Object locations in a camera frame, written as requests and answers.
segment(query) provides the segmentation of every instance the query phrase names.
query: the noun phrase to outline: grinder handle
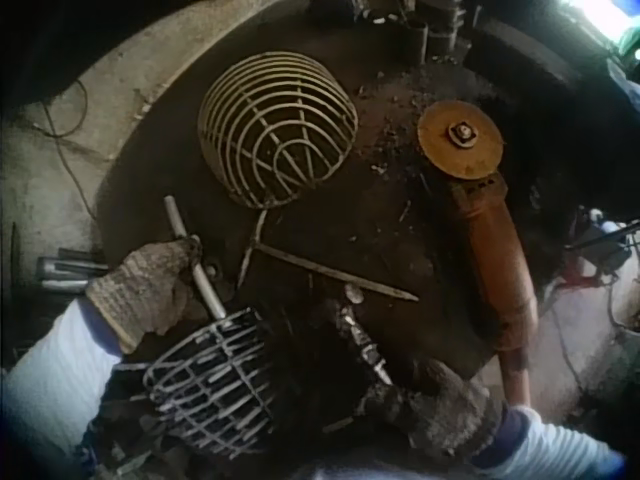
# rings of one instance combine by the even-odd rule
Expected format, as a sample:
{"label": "grinder handle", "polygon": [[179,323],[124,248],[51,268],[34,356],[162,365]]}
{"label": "grinder handle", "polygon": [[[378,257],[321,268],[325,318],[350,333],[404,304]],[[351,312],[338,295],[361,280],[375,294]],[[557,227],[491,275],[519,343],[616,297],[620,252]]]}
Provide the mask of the grinder handle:
{"label": "grinder handle", "polygon": [[494,200],[467,216],[469,240],[484,299],[500,324],[495,348],[505,397],[511,405],[529,405],[527,347],[538,325],[537,301],[504,198]]}

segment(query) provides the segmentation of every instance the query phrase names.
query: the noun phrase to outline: wire basket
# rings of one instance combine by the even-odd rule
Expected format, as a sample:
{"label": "wire basket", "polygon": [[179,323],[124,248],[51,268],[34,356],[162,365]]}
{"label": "wire basket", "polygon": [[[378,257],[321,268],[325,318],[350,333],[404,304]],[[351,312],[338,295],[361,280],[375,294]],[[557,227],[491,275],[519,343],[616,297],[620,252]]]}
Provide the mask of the wire basket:
{"label": "wire basket", "polygon": [[329,71],[292,52],[249,57],[209,89],[198,116],[203,155],[238,203],[271,208],[333,175],[358,128]]}
{"label": "wire basket", "polygon": [[262,324],[243,310],[196,331],[147,369],[144,385],[173,435],[229,458],[263,451],[282,392]]}

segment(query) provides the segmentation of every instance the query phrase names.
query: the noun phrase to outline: orange angle grinder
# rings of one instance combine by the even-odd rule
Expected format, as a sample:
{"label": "orange angle grinder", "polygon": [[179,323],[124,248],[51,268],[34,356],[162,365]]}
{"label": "orange angle grinder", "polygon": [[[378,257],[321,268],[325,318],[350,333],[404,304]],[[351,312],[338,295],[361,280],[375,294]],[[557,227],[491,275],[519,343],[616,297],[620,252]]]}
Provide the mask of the orange angle grinder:
{"label": "orange angle grinder", "polygon": [[529,405],[527,346],[538,325],[537,301],[522,245],[505,204],[507,185],[497,168],[504,142],[493,121],[469,103],[437,102],[418,124],[420,146],[446,174],[468,235],[478,286],[497,318],[505,398]]}

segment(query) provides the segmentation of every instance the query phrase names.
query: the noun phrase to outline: wire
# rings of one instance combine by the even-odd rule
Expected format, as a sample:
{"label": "wire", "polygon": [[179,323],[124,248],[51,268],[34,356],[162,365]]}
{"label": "wire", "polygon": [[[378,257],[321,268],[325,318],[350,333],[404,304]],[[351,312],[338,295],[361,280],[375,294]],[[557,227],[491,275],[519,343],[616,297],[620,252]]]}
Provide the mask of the wire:
{"label": "wire", "polygon": [[627,335],[630,335],[632,337],[640,337],[640,332],[636,332],[632,328],[629,328],[627,325],[624,325],[623,323],[618,322],[615,319],[615,316],[613,315],[613,285],[617,283],[617,281],[618,281],[618,278],[611,281],[607,285],[607,290],[609,291],[607,296],[607,316],[609,317],[609,323],[611,323],[613,328],[622,330]]}
{"label": "wire", "polygon": [[68,137],[70,135],[73,135],[74,133],[76,133],[78,130],[80,130],[80,127],[82,127],[82,125],[84,124],[85,119],[87,118],[87,111],[89,110],[89,92],[87,92],[87,87],[84,86],[84,83],[82,83],[82,81],[80,81],[80,79],[76,79],[75,83],[80,87],[80,90],[82,91],[82,96],[84,98],[84,103],[82,106],[82,112],[80,114],[80,119],[78,120],[78,122],[68,131],[64,132],[64,133],[56,133],[55,130],[51,130],[51,132],[47,131],[46,129],[42,128],[40,125],[38,124],[32,124],[33,128],[35,128],[36,130],[38,130],[40,133],[42,133],[45,137],[49,137],[49,138],[65,138]]}
{"label": "wire", "polygon": [[571,361],[571,358],[569,358],[569,350],[567,349],[567,343],[565,342],[564,334],[562,332],[562,327],[560,326],[560,320],[558,319],[558,314],[556,313],[556,309],[554,305],[550,307],[550,311],[551,311],[551,318],[553,319],[553,323],[558,329],[558,338],[560,339],[560,350],[562,351],[562,358],[564,360],[564,363],[567,365],[567,368],[571,372],[571,375],[573,376],[573,380],[576,382],[576,386],[578,387],[578,391],[580,392],[580,395],[585,397],[588,395],[588,392],[584,388],[584,384],[582,383],[582,380],[580,380],[578,371],[573,366],[573,362]]}
{"label": "wire", "polygon": [[80,82],[80,80],[77,80],[78,85],[82,86],[82,90],[83,92],[85,92],[85,107],[83,109],[83,114],[81,116],[80,121],[78,122],[78,124],[76,126],[74,126],[71,130],[69,130],[68,132],[65,132],[63,134],[58,134],[58,132],[56,132],[56,126],[53,123],[53,119],[51,118],[51,112],[49,111],[49,107],[47,106],[46,103],[41,102],[42,104],[42,108],[44,109],[44,114],[47,117],[47,122],[49,123],[49,128],[51,129],[51,132],[47,132],[46,130],[40,129],[39,131],[45,135],[46,137],[49,137],[51,139],[53,139],[55,145],[56,145],[56,150],[58,151],[58,156],[60,157],[60,161],[62,162],[62,166],[64,167],[64,169],[66,170],[66,172],[69,174],[69,176],[71,177],[71,180],[73,181],[73,183],[76,186],[76,189],[78,190],[78,194],[80,195],[80,198],[82,199],[82,204],[84,205],[84,209],[87,211],[87,214],[89,215],[89,217],[91,217],[91,220],[93,220],[94,222],[97,222],[97,218],[95,216],[95,214],[93,213],[93,210],[91,210],[91,207],[89,206],[89,201],[87,200],[87,197],[84,193],[84,190],[82,189],[82,185],[80,185],[80,181],[78,180],[78,178],[76,177],[75,173],[73,173],[73,170],[71,170],[71,167],[69,166],[69,162],[67,161],[67,157],[65,157],[64,152],[62,150],[62,145],[60,145],[60,139],[64,138],[68,135],[71,135],[73,132],[77,131],[82,124],[84,123],[84,119],[87,115],[87,104],[88,104],[88,95],[86,95],[87,93],[87,89],[84,87],[84,85],[82,85],[82,82]]}

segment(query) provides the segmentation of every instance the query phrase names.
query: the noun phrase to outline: dirty work glove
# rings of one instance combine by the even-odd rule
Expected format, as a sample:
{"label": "dirty work glove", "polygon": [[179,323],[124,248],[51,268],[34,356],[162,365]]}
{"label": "dirty work glove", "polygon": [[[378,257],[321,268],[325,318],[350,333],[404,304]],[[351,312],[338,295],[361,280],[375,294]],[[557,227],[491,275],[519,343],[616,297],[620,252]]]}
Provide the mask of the dirty work glove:
{"label": "dirty work glove", "polygon": [[360,413],[398,427],[414,449],[442,464],[464,462],[492,443],[502,406],[487,389],[432,359],[414,365],[413,373],[411,389],[371,386]]}
{"label": "dirty work glove", "polygon": [[192,291],[179,274],[200,254],[195,238],[152,243],[89,285],[87,297],[115,331],[124,353],[133,352],[145,333],[164,335],[180,320]]}

